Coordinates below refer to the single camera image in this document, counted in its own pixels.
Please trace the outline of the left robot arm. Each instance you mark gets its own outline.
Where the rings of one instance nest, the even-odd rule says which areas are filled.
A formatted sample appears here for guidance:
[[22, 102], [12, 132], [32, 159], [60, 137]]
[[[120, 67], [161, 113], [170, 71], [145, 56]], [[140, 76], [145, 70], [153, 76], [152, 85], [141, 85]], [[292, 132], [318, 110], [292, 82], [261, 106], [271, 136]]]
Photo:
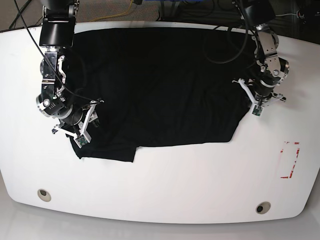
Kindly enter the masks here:
[[237, 0], [235, 4], [246, 26], [253, 29], [252, 39], [256, 44], [254, 57], [259, 66], [254, 78], [240, 78], [236, 82], [251, 101], [251, 114], [259, 117], [265, 107], [277, 101], [286, 101], [286, 97], [275, 93], [274, 88], [288, 76], [289, 62], [279, 57], [279, 38], [269, 27], [269, 22], [276, 17], [271, 3], [268, 0]]

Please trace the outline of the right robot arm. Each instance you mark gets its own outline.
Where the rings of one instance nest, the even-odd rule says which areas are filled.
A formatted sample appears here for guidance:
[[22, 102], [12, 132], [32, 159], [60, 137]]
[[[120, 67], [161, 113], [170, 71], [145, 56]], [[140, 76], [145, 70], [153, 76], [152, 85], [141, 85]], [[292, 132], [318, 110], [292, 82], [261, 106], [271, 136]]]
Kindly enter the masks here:
[[102, 99], [91, 99], [88, 104], [79, 106], [74, 98], [80, 97], [77, 90], [67, 87], [65, 70], [70, 63], [66, 50], [72, 47], [78, 0], [43, 0], [42, 29], [39, 46], [45, 48], [40, 64], [42, 75], [41, 93], [36, 98], [39, 111], [48, 118], [57, 118], [52, 133], [61, 132], [71, 137], [78, 148], [92, 140], [87, 131], [90, 123], [97, 125], [96, 105]]

